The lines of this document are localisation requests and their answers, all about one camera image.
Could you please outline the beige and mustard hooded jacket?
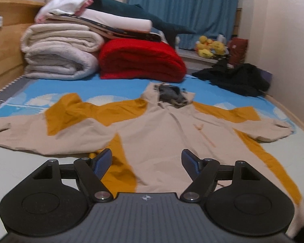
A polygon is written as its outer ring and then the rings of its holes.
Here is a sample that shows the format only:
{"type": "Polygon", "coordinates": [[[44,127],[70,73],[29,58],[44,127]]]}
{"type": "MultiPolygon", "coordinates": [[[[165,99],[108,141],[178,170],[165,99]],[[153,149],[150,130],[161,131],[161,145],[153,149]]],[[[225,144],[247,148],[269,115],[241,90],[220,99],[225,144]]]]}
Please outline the beige and mustard hooded jacket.
{"type": "Polygon", "coordinates": [[[104,105],[67,93],[40,114],[0,117],[0,146],[39,155],[90,157],[109,148],[113,161],[104,182],[113,194],[182,193],[191,181],[181,164],[184,149],[225,165],[244,160],[293,201],[295,214],[287,233],[294,236],[304,225],[302,195],[261,146],[288,137],[292,126],[260,117],[253,107],[226,110],[194,101],[191,92],[183,95],[182,106],[162,101],[158,83],[149,83],[137,99],[104,105]]]}

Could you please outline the black clothes pile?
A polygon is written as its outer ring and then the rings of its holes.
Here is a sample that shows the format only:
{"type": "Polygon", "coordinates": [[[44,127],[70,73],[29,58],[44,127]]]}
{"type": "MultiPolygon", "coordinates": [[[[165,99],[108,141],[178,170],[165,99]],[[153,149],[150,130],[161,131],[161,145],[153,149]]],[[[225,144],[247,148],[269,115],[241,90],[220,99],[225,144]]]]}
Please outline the black clothes pile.
{"type": "Polygon", "coordinates": [[[192,76],[246,97],[265,95],[272,82],[272,74],[268,71],[249,63],[230,68],[225,59],[218,61],[211,68],[192,73],[192,76]]]}

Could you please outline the blue and white bedsheet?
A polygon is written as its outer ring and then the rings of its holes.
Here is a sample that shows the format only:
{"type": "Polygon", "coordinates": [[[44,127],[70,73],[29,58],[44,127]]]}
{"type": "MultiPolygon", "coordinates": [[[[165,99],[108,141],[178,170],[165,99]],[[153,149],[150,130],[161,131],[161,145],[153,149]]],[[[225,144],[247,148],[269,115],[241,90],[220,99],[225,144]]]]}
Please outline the blue and white bedsheet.
{"type": "MultiPolygon", "coordinates": [[[[82,100],[95,105],[135,99],[147,85],[148,80],[102,80],[98,75],[78,81],[19,78],[0,90],[0,117],[38,114],[67,93],[76,93],[82,100]]],[[[251,106],[261,117],[286,122],[292,120],[290,115],[271,101],[261,97],[243,97],[189,75],[180,83],[180,88],[195,93],[195,100],[199,103],[227,110],[251,106]]],[[[262,147],[281,163],[304,199],[304,131],[298,126],[294,126],[293,131],[289,137],[273,143],[264,143],[262,147]]],[[[0,201],[45,161],[43,156],[0,147],[0,201]]],[[[5,233],[0,220],[0,239],[5,233]]]]}

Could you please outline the white folded fleece blanket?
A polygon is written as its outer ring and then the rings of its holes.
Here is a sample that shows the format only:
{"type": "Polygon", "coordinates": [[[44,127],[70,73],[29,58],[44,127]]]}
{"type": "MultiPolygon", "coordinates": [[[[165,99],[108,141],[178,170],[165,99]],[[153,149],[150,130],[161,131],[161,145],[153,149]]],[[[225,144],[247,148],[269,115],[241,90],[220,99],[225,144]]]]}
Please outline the white folded fleece blanket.
{"type": "Polygon", "coordinates": [[[80,24],[34,24],[21,37],[27,63],[24,76],[49,80],[80,80],[98,71],[99,34],[80,24]]]}

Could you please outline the wooden bed headboard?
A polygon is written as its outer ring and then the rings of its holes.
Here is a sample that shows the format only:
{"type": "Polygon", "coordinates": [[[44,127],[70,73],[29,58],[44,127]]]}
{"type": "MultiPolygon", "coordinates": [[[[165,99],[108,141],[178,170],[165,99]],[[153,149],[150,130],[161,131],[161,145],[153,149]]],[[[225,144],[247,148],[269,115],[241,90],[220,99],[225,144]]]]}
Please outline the wooden bed headboard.
{"type": "Polygon", "coordinates": [[[20,39],[34,24],[34,18],[44,5],[28,0],[0,0],[0,89],[23,75],[26,66],[20,50],[20,39]]]}

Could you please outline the dark red bag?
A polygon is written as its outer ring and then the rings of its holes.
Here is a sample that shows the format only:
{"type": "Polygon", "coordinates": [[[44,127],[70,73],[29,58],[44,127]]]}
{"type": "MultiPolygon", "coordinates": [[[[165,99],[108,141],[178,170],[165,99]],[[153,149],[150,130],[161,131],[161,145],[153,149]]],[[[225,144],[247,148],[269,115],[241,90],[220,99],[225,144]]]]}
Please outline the dark red bag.
{"type": "Polygon", "coordinates": [[[228,44],[229,59],[228,63],[233,66],[238,66],[245,61],[246,52],[248,49],[248,39],[233,37],[228,44]]]}

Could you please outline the yellow plush toys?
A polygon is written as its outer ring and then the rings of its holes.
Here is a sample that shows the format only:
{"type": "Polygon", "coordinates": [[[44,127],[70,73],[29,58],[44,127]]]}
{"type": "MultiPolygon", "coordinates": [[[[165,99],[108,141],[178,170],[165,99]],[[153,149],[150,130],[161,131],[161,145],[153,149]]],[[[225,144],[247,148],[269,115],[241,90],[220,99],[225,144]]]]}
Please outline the yellow plush toys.
{"type": "Polygon", "coordinates": [[[200,36],[195,43],[195,51],[199,57],[205,59],[221,58],[228,55],[228,49],[224,43],[218,40],[200,36]]]}

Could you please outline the red folded blanket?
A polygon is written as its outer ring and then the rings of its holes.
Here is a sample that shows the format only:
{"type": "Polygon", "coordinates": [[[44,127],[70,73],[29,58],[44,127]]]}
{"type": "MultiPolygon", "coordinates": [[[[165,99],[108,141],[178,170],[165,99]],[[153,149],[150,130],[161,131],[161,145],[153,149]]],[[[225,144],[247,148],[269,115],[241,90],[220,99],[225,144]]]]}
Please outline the red folded blanket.
{"type": "Polygon", "coordinates": [[[100,78],[143,78],[178,83],[187,68],[176,51],[164,42],[119,38],[103,45],[99,54],[100,78]]]}

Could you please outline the dark patterned folded cloth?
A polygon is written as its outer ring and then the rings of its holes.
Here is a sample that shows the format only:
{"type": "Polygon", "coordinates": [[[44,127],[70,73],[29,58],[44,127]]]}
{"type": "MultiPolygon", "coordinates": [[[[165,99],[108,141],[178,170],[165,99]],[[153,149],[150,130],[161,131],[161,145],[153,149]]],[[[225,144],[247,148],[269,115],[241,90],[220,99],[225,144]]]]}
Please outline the dark patterned folded cloth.
{"type": "Polygon", "coordinates": [[[108,37],[109,39],[116,39],[116,38],[133,38],[145,41],[152,41],[152,42],[161,42],[161,36],[157,33],[143,33],[143,32],[136,32],[136,31],[124,31],[122,29],[112,28],[105,24],[101,24],[95,22],[93,20],[85,19],[79,16],[68,16],[62,15],[61,18],[63,20],[69,20],[72,22],[76,22],[77,24],[84,24],[87,25],[92,31],[101,33],[102,36],[108,37]]]}

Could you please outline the white folded pillow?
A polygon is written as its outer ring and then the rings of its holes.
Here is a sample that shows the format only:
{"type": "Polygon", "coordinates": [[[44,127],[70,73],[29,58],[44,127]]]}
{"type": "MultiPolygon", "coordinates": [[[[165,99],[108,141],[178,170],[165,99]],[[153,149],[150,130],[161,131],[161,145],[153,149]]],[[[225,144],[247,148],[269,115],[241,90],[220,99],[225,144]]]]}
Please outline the white folded pillow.
{"type": "Polygon", "coordinates": [[[124,31],[149,33],[153,27],[152,21],[148,19],[128,18],[92,9],[85,9],[80,17],[124,31]]]}

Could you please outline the blue curtain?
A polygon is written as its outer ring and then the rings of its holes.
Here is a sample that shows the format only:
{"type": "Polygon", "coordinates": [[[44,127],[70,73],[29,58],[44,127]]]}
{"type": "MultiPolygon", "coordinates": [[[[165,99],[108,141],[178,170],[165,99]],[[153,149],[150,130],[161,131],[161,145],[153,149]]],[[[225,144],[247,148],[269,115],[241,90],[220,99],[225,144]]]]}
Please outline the blue curtain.
{"type": "Polygon", "coordinates": [[[139,4],[146,11],[165,22],[193,29],[194,35],[180,35],[179,47],[194,49],[200,36],[216,39],[223,35],[229,40],[233,34],[238,0],[127,0],[139,4]]]}

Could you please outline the white and pink folded cloth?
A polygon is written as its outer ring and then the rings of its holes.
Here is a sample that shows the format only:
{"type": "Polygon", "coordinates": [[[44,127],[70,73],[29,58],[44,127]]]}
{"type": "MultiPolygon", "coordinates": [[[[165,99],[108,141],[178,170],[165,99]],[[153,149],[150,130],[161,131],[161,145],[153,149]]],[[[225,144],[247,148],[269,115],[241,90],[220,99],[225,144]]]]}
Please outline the white and pink folded cloth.
{"type": "Polygon", "coordinates": [[[39,10],[34,21],[43,23],[49,14],[80,15],[91,4],[93,0],[51,0],[39,10]]]}

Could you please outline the dark teal shark plush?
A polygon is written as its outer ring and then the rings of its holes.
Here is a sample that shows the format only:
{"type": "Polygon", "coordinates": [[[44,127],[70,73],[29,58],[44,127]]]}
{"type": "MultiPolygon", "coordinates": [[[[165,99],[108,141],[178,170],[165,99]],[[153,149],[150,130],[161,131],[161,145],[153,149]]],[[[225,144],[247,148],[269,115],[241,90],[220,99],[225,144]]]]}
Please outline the dark teal shark plush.
{"type": "Polygon", "coordinates": [[[127,4],[117,0],[93,0],[88,8],[122,17],[151,20],[153,28],[162,31],[168,44],[173,48],[176,45],[177,35],[196,33],[186,26],[163,21],[156,15],[144,10],[139,4],[127,4]]]}

